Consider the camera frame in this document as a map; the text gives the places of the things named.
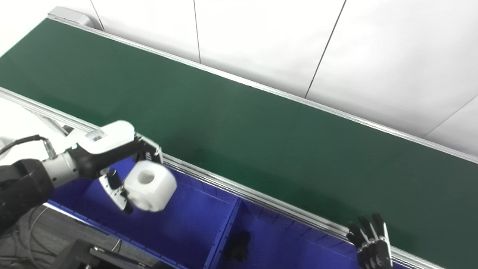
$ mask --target blue plastic crate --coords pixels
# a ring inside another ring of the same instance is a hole
[[[126,159],[113,167],[124,178],[133,166]],[[158,213],[123,213],[97,180],[58,188],[50,204],[179,269],[359,268],[349,242],[172,172],[178,188]],[[228,239],[242,231],[251,234],[248,258],[226,258]]]

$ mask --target robotic arm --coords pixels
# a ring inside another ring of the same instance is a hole
[[[134,127],[125,121],[117,121],[86,134],[58,155],[47,139],[40,136],[27,139],[43,140],[49,158],[43,161],[22,159],[12,165],[0,166],[0,235],[31,208],[45,203],[55,188],[77,178],[100,178],[113,201],[130,213],[132,207],[128,202],[128,192],[116,171],[109,166],[130,156],[134,156],[137,165],[141,161],[148,162],[148,167],[163,164],[161,148],[135,133]],[[0,155],[21,142],[17,140],[0,149]]]

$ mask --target metal connector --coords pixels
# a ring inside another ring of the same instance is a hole
[[[55,149],[53,148],[52,143],[50,142],[50,139],[43,140],[43,146],[46,149],[46,152],[48,154],[48,158],[50,160],[53,160],[57,157],[57,154],[55,152]]]

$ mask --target bin divider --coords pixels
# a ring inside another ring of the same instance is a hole
[[[236,197],[234,202],[231,204],[231,211],[229,212],[228,218],[217,233],[216,239],[214,240],[214,244],[204,264],[204,269],[215,269],[217,267],[219,259],[222,256],[222,250],[224,249],[224,246],[227,242],[227,238],[233,226],[232,224],[236,220],[236,216],[238,214],[241,202],[242,199]]]

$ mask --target panel seam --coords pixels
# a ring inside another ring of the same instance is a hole
[[[335,27],[337,26],[338,19],[340,19],[340,15],[342,14],[342,11],[344,10],[345,3],[347,3],[347,0],[344,0],[344,3],[342,4],[342,8],[340,9],[340,12],[338,13],[337,19],[335,21],[334,27],[332,28],[332,31],[330,32],[330,36],[327,40],[326,46],[324,48],[324,51],[322,52],[322,55],[320,56],[319,63],[317,64],[317,68],[315,69],[314,75],[312,76],[312,80],[310,81],[309,88],[307,89],[307,92],[305,93],[304,98],[307,99],[307,95],[309,94],[310,88],[312,87],[312,83],[314,82],[315,76],[317,75],[317,71],[319,70],[319,66],[322,63],[322,59],[324,58],[324,55],[326,53],[327,47],[330,43],[330,39],[332,39],[332,35],[334,34]]]
[[[475,97],[471,98],[468,102],[466,102],[464,105],[462,105],[460,108],[458,108],[455,112],[451,113],[447,118],[445,118],[442,122],[440,122],[435,128],[433,128],[431,131],[427,132],[422,138],[425,138],[427,135],[429,135],[431,132],[433,132],[436,128],[440,127],[443,123],[445,123],[449,118],[451,118],[453,115],[455,115],[458,111],[462,110],[466,105],[471,103],[474,99],[478,97],[478,94],[475,95]]]
[[[199,31],[197,29],[196,0],[193,0],[193,6],[194,6],[194,21],[196,23],[197,54],[199,56],[199,63],[201,63],[201,49],[199,48]]]
[[[105,27],[103,26],[103,22],[101,21],[101,18],[99,17],[98,11],[96,11],[95,5],[93,4],[93,0],[90,0],[91,6],[93,7],[93,10],[96,13],[96,17],[98,18],[99,25],[101,26],[101,29],[103,29],[104,32],[106,32]]]

